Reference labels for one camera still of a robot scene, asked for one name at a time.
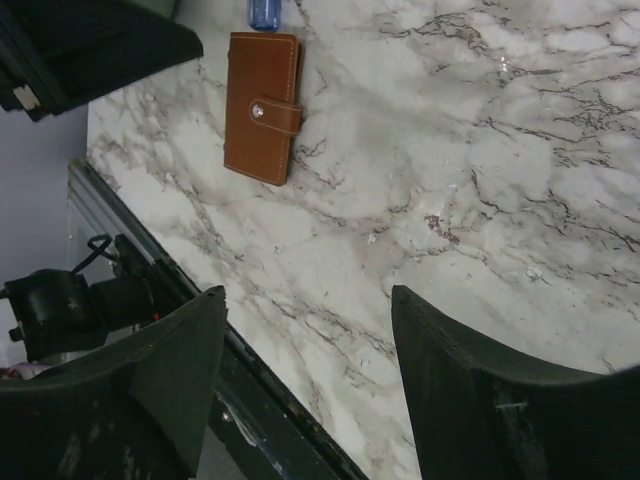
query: blue plastic object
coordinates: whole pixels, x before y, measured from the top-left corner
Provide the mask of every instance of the blue plastic object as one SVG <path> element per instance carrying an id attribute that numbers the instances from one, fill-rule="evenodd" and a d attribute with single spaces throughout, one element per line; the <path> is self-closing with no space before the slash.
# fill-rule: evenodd
<path id="1" fill-rule="evenodd" d="M 280 28 L 281 0 L 247 0 L 249 26 L 258 32 L 276 32 Z"/>

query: wire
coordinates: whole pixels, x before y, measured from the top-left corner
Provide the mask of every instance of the wire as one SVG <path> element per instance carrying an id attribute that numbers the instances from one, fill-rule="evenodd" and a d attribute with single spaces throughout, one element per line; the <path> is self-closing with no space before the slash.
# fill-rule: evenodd
<path id="1" fill-rule="evenodd" d="M 96 246 L 95 245 L 96 242 L 102 242 L 102 243 Z M 87 247 L 91 249 L 91 253 L 87 256 L 87 258 L 85 258 L 78 265 L 76 265 L 76 267 L 73 270 L 71 270 L 71 273 L 73 273 L 74 275 L 76 273 L 80 273 L 82 270 L 84 270 L 89 265 L 91 265 L 98 257 L 104 257 L 107 260 L 111 260 L 115 262 L 117 260 L 116 257 L 114 257 L 109 253 L 106 253 L 106 250 L 107 248 L 109 248 L 109 245 L 111 245 L 111 242 L 112 242 L 112 238 L 110 235 L 107 235 L 107 234 L 96 235 L 95 237 L 91 237 L 87 242 Z"/>

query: leather strap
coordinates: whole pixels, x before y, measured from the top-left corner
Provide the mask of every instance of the leather strap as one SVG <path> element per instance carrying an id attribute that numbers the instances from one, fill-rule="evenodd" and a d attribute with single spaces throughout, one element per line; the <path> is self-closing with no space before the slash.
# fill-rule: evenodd
<path id="1" fill-rule="evenodd" d="M 254 123 L 289 137 L 295 137 L 300 132 L 302 107 L 299 105 L 262 97 L 251 102 L 248 113 Z"/>

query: marble surface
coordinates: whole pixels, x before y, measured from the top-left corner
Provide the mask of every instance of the marble surface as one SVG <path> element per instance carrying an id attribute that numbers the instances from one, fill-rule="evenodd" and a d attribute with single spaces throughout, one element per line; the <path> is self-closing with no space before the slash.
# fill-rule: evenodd
<path id="1" fill-rule="evenodd" d="M 389 292 L 526 353 L 640 362 L 640 2 L 289 0 L 289 183 L 222 166 L 233 0 L 199 62 L 94 102 L 89 157 L 373 480 L 419 478 Z"/>

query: wallet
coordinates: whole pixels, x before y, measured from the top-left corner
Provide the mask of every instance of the wallet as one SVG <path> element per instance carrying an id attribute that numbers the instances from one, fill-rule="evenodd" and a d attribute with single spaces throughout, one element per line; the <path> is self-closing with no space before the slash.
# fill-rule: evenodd
<path id="1" fill-rule="evenodd" d="M 224 166 L 272 185 L 287 181 L 302 46 L 295 35 L 231 34 Z"/>

